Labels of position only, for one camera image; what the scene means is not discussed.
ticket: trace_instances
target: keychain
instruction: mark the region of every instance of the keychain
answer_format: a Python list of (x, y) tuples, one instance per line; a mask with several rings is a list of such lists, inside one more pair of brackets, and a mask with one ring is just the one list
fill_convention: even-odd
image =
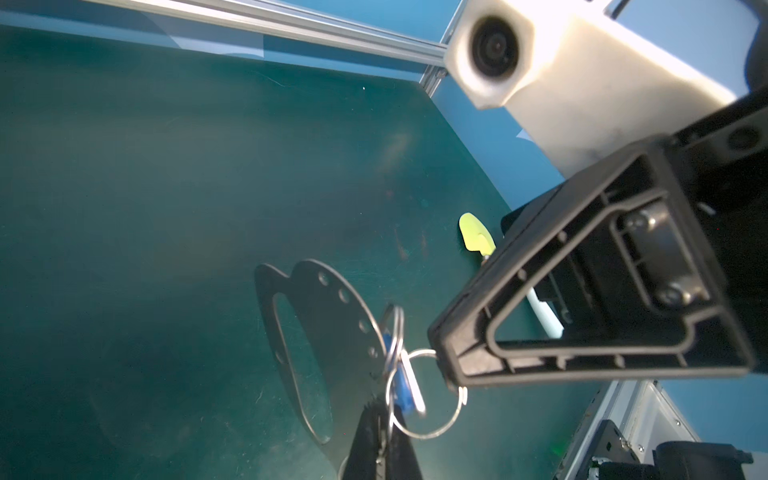
[[(445, 425), (426, 434), (407, 429), (403, 414), (426, 414), (411, 360), (437, 355), (432, 349), (406, 350), (402, 307), (387, 306), (377, 322), (352, 285), (317, 260), (298, 262), (290, 276), (274, 266), (259, 265), (255, 282), (267, 339), (288, 398), (339, 478), (419, 480), (410, 439), (433, 439), (447, 432), (467, 403), (467, 389), (458, 388), (456, 410)], [(276, 312), (278, 293), (293, 307), (326, 382), (333, 417), (329, 439), (317, 435), (301, 402)]]

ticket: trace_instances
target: aluminum rail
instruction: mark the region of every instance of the aluminum rail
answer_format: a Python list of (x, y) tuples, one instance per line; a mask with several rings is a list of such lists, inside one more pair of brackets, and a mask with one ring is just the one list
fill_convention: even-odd
[(184, 18), (381, 55), (444, 66), (440, 43), (401, 35), (277, 0), (88, 0), (142, 12)]
[[(453, 12), (451, 21), (448, 22), (448, 27), (445, 29), (445, 32), (440, 39), (442, 45), (447, 45), (451, 41), (453, 31), (456, 30), (458, 20), (462, 17), (462, 13), (464, 13), (464, 7), (467, 6), (467, 1), (468, 0), (459, 0), (458, 5), (456, 5), (456, 10)], [(447, 74), (448, 71), (445, 68), (430, 65), (424, 70), (424, 74), (422, 75), (421, 80), (419, 80), (419, 84), (424, 91), (427, 92), (427, 95), (432, 98), (437, 91), (437, 87), (440, 86), (440, 82)]]

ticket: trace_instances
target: metal frame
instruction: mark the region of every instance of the metal frame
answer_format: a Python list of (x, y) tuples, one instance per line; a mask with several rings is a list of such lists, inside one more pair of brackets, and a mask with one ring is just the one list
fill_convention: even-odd
[(650, 454), (662, 442), (701, 441), (658, 381), (614, 380), (587, 408), (554, 480), (575, 479), (603, 420), (616, 424), (641, 463), (652, 463)]
[[(456, 30), (458, 20), (462, 17), (462, 13), (464, 13), (464, 8), (466, 6), (467, 0), (460, 0), (458, 5), (456, 5), (456, 11), (453, 12), (451, 21), (448, 22), (448, 27), (445, 29), (445, 33), (442, 34), (442, 38), (440, 39), (441, 44), (448, 45), (448, 42), (451, 41), (453, 31)], [(424, 88), (424, 91), (427, 92), (427, 95), (432, 98), (432, 96), (435, 94), (435, 91), (437, 91), (437, 87), (440, 85), (440, 82), (443, 78), (445, 78), (447, 74), (448, 71), (445, 68), (430, 65), (426, 70), (424, 70), (424, 75), (422, 75), (422, 79), (419, 81), (419, 84), (422, 86), (422, 88)]]
[(444, 66), (446, 45), (277, 0), (88, 0), (383, 57)]

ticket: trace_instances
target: screw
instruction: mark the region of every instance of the screw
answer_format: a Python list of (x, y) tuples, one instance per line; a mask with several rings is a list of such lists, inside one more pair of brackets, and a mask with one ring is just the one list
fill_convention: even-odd
[(648, 228), (648, 219), (643, 214), (630, 214), (624, 218), (624, 225), (629, 230), (645, 230)]
[(676, 283), (670, 283), (663, 288), (660, 288), (656, 294), (659, 301), (666, 306), (684, 305), (685, 302), (683, 299), (686, 295), (690, 296), (688, 292), (683, 291), (683, 289), (680, 288), (680, 285)]
[(680, 308), (690, 305), (703, 292), (701, 281), (693, 275), (684, 275), (663, 285), (656, 297), (665, 306)]
[(760, 132), (754, 127), (739, 127), (728, 135), (728, 148), (735, 151), (751, 150), (760, 142)]

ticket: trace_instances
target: blue wall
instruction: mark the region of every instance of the blue wall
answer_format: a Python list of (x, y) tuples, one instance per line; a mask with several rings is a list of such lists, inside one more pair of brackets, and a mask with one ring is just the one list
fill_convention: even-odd
[(768, 376), (665, 380), (661, 385), (702, 441), (768, 452)]
[(432, 100), (511, 210), (563, 181), (541, 150), (521, 135), (520, 125), (505, 109), (475, 109), (450, 77), (440, 83)]

